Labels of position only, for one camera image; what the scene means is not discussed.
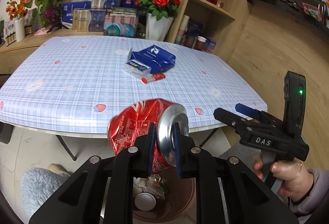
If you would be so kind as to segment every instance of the wooden shelf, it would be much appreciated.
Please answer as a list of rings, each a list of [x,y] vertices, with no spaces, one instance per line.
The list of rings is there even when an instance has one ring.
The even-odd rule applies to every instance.
[[[233,20],[235,20],[235,17],[233,15],[231,15],[230,13],[226,12],[224,9],[206,1],[206,0],[190,0],[192,3],[195,3],[199,6],[202,6],[206,9],[209,9],[215,13],[218,13],[218,14],[222,14],[222,15],[225,15]]]

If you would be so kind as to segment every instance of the sleeve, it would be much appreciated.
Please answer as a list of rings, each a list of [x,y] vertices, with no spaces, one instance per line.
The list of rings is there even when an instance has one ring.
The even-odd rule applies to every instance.
[[[314,184],[310,194],[298,205],[290,203],[290,210],[297,215],[312,214],[322,202],[329,189],[329,170],[311,168],[308,170],[314,176]]]

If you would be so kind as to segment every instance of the blue packaging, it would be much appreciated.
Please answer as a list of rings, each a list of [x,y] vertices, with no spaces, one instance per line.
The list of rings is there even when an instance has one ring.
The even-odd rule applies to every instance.
[[[151,74],[162,73],[175,65],[176,56],[156,45],[139,52],[131,51],[128,60],[138,60],[151,68]]]
[[[134,0],[121,0],[121,7],[132,8],[134,5]]]
[[[62,22],[66,27],[71,28],[73,23],[74,9],[90,9],[91,1],[68,2],[63,4]]]

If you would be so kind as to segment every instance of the table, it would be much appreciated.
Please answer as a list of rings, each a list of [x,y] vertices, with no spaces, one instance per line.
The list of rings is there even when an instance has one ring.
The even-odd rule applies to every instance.
[[[123,64],[130,49],[154,44],[173,53],[176,64],[166,79],[144,84]],[[213,117],[218,107],[235,112],[235,104],[243,103],[267,110],[260,96],[215,55],[167,42],[67,36],[46,41],[7,80],[0,89],[0,120],[57,135],[105,138],[113,116],[152,98],[182,104],[190,132],[224,126]]]

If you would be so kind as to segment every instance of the small glass bottle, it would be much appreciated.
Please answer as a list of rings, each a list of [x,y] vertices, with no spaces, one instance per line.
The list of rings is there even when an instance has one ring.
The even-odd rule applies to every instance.
[[[217,0],[216,6],[219,6],[220,8],[223,8],[225,0]]]

